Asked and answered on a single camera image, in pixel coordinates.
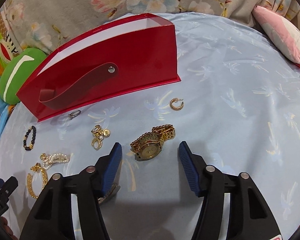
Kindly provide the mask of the person's right hand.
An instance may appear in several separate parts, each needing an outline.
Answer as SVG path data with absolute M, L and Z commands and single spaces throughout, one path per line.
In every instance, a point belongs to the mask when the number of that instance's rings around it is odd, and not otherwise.
M 11 228 L 8 226 L 8 221 L 4 217 L 0 217 L 0 222 L 5 229 L 5 231 L 8 233 L 8 235 L 11 237 L 12 240 L 18 240 L 17 237 L 14 235 L 13 231 Z

